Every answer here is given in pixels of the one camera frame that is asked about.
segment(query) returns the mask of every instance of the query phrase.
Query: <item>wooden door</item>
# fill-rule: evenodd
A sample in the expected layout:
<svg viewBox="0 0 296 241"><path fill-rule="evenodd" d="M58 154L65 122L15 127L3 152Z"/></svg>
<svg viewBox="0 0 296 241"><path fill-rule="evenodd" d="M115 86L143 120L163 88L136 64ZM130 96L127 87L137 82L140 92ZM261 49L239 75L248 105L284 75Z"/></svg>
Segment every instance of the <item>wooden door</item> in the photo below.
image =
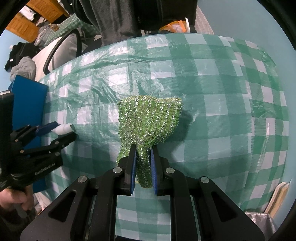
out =
<svg viewBox="0 0 296 241"><path fill-rule="evenodd" d="M29 43L33 42L37 38L39 30L39 28L36 27L34 23L26 19L19 12L11 20L6 29L28 41Z"/></svg>
<svg viewBox="0 0 296 241"><path fill-rule="evenodd" d="M69 14L63 9L57 0L31 0L27 3L27 6L51 23L63 14L69 17Z"/></svg>

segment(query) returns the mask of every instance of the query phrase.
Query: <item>glittery green fabric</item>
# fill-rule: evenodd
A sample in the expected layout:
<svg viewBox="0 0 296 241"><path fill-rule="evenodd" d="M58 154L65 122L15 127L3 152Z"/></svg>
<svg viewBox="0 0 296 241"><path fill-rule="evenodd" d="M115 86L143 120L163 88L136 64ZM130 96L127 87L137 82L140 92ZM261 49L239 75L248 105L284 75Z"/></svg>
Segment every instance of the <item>glittery green fabric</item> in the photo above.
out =
<svg viewBox="0 0 296 241"><path fill-rule="evenodd" d="M180 98L151 96L131 96L118 103L121 147L117 161L128 156L131 145L136 144L136 181L144 188L152 187L150 149L175 130L182 106Z"/></svg>

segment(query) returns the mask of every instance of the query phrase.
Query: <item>human hand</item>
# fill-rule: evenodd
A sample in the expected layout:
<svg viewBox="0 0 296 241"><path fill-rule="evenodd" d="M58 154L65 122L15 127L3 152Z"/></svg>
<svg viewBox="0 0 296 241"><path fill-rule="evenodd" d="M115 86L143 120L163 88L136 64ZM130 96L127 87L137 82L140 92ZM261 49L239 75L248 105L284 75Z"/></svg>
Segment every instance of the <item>human hand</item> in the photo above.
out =
<svg viewBox="0 0 296 241"><path fill-rule="evenodd" d="M23 210L31 210L34 206L32 185L25 187L24 192L6 188L0 192L0 206L6 211L12 211L14 204L22 204Z"/></svg>

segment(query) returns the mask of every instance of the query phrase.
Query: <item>silver rivet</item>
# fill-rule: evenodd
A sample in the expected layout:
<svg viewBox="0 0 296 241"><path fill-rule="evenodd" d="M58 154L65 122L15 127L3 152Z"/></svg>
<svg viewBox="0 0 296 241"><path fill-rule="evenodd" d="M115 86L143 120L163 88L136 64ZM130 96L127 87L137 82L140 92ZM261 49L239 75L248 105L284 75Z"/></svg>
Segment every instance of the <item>silver rivet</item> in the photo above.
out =
<svg viewBox="0 0 296 241"><path fill-rule="evenodd" d="M121 169L121 167L114 167L113 168L113 172L114 173L121 173L122 172L122 169Z"/></svg>
<svg viewBox="0 0 296 241"><path fill-rule="evenodd" d="M80 183L83 183L83 182L85 182L87 180L87 177L86 176L80 176L80 177L78 177L78 181L80 182Z"/></svg>
<svg viewBox="0 0 296 241"><path fill-rule="evenodd" d="M207 178L207 177L201 177L200 178L200 181L202 182L202 183L209 183L209 179Z"/></svg>
<svg viewBox="0 0 296 241"><path fill-rule="evenodd" d="M172 168L172 167L168 167L165 171L166 171L167 173L174 173L174 172L175 172L175 169Z"/></svg>

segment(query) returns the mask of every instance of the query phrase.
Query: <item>checkered tablecloth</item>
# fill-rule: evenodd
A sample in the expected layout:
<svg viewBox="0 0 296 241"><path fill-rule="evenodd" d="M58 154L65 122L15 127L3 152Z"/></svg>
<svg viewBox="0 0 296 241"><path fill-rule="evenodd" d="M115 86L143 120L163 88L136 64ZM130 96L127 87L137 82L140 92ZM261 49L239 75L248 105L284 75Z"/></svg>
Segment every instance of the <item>checkered tablecloth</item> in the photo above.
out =
<svg viewBox="0 0 296 241"><path fill-rule="evenodd" d="M179 125L158 145L160 155L187 176L211 178L241 209L264 210L283 175L284 92L272 59L249 41L207 34L129 39L74 59L41 82L49 86L44 124L73 123L78 134L64 149L64 166L47 178L52 199L79 176L116 166L116 103L132 95L182 98ZM169 198L139 185L134 195L119 196L116 234L170 240Z"/></svg>
<svg viewBox="0 0 296 241"><path fill-rule="evenodd" d="M50 30L50 33L48 34L48 38L45 42L44 47L49 45L51 42L53 42L57 38L63 36L65 33L79 27L82 27L82 30L85 33L86 37L94 37L97 34L100 34L99 31L94 26L81 21L76 16L76 14L73 14L59 25L58 31L55 32L52 29Z"/></svg>

